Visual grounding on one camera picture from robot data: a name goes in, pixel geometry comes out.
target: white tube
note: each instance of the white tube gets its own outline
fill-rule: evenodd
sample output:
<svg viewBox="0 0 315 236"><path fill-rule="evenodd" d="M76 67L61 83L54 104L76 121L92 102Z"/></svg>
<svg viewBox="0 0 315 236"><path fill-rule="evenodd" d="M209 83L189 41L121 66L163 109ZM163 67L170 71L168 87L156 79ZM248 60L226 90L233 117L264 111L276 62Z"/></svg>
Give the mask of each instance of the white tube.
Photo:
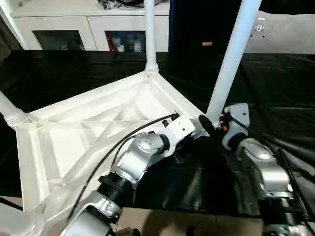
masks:
<svg viewBox="0 0 315 236"><path fill-rule="evenodd" d="M22 110L16 108L13 103L0 91L0 113L9 126L16 126L26 119Z"/></svg>
<svg viewBox="0 0 315 236"><path fill-rule="evenodd" d="M206 116L216 127L242 59L262 0L243 0L227 46Z"/></svg>
<svg viewBox="0 0 315 236"><path fill-rule="evenodd" d="M154 0L145 0L146 11L146 51L147 64L146 71L158 72L157 53L156 53L156 37L155 37L155 21L154 21Z"/></svg>

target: white plastic part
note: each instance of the white plastic part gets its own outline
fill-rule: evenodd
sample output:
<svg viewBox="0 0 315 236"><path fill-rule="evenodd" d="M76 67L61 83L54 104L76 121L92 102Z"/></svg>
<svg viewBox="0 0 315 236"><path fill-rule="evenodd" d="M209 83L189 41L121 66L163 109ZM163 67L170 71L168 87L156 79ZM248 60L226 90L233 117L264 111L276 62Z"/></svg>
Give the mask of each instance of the white plastic part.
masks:
<svg viewBox="0 0 315 236"><path fill-rule="evenodd" d="M195 130L195 126L185 115L171 122L165 129L159 132L159 134L164 134L169 140L169 149L163 152L161 156L168 157L172 155L176 145Z"/></svg>
<svg viewBox="0 0 315 236"><path fill-rule="evenodd" d="M202 114L158 73L141 72L29 113L33 122L16 127L24 210L41 214L46 225L67 217L88 175L119 139L175 111ZM141 132L162 129L159 122ZM82 199L98 188L113 156Z"/></svg>
<svg viewBox="0 0 315 236"><path fill-rule="evenodd" d="M44 221L34 212L22 212L0 203L0 232L10 236L39 236Z"/></svg>
<svg viewBox="0 0 315 236"><path fill-rule="evenodd" d="M154 21L154 0L145 0L144 6L146 11L146 50L147 64L146 72L158 72L155 21Z"/></svg>
<svg viewBox="0 0 315 236"><path fill-rule="evenodd" d="M220 124L220 114L241 62L260 4L261 0L242 0L206 114L214 127Z"/></svg>
<svg viewBox="0 0 315 236"><path fill-rule="evenodd" d="M247 127L250 125L250 112L248 109L247 103L237 103L228 107L224 108L224 112L230 112L231 116L237 119L242 124L246 125ZM231 150L231 148L227 145L230 139L237 133L244 133L248 135L248 131L241 127L239 124L235 123L234 121L229 122L229 129L228 133L225 134L222 140L222 145Z"/></svg>
<svg viewBox="0 0 315 236"><path fill-rule="evenodd" d="M16 108L13 103L0 91L0 113L9 126L17 126L27 117L22 110Z"/></svg>

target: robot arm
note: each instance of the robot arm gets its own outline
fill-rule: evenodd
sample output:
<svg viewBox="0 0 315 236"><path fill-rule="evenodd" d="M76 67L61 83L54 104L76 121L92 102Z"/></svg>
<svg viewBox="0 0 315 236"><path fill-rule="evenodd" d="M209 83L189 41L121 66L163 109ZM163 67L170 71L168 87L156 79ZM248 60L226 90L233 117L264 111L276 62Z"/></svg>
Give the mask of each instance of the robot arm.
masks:
<svg viewBox="0 0 315 236"><path fill-rule="evenodd" d="M113 236L110 224L119 219L146 169L171 156L176 145L193 132L190 119L180 116L158 133L138 134L110 173L99 178L100 187L80 204L61 235Z"/></svg>
<svg viewBox="0 0 315 236"><path fill-rule="evenodd" d="M237 114L233 114L233 110L233 106L226 109L233 117L248 114L248 111L240 113L239 109ZM222 144L235 153L250 176L264 222L263 235L307 236L308 230L302 224L303 211L294 198L288 173L279 165L272 151L256 139L249 138L244 128L233 121L229 122L229 128Z"/></svg>

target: beige floor tile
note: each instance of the beige floor tile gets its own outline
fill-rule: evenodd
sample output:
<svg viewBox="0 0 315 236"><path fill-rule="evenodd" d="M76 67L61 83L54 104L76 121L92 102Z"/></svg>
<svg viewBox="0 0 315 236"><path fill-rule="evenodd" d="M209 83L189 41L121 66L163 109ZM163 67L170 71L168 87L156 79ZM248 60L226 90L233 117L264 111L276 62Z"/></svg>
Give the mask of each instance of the beige floor tile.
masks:
<svg viewBox="0 0 315 236"><path fill-rule="evenodd" d="M261 219L217 216L219 236L261 236Z"/></svg>
<svg viewBox="0 0 315 236"><path fill-rule="evenodd" d="M216 217L163 210L124 208L118 222L118 230L125 227L137 228L142 236L185 236L188 227L216 235Z"/></svg>
<svg viewBox="0 0 315 236"><path fill-rule="evenodd" d="M1 197L18 206L21 206L21 207L23 206L22 198L7 197L7 196L1 196Z"/></svg>

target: black cloth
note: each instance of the black cloth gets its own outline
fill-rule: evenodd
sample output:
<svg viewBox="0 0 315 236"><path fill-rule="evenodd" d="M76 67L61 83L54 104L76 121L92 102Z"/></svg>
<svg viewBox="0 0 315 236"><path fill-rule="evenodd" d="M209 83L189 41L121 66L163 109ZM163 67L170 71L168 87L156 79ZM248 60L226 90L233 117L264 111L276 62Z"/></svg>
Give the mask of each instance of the black cloth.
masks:
<svg viewBox="0 0 315 236"><path fill-rule="evenodd" d="M222 56L159 53L161 75L206 112ZM140 72L145 55L88 51L16 51L0 64L0 90L31 112ZM291 146L290 163L315 209L315 56L243 56L227 105L246 102L251 128ZM0 195L20 196L14 131L0 119ZM250 180L233 155L207 138L152 166L130 206L259 216Z"/></svg>

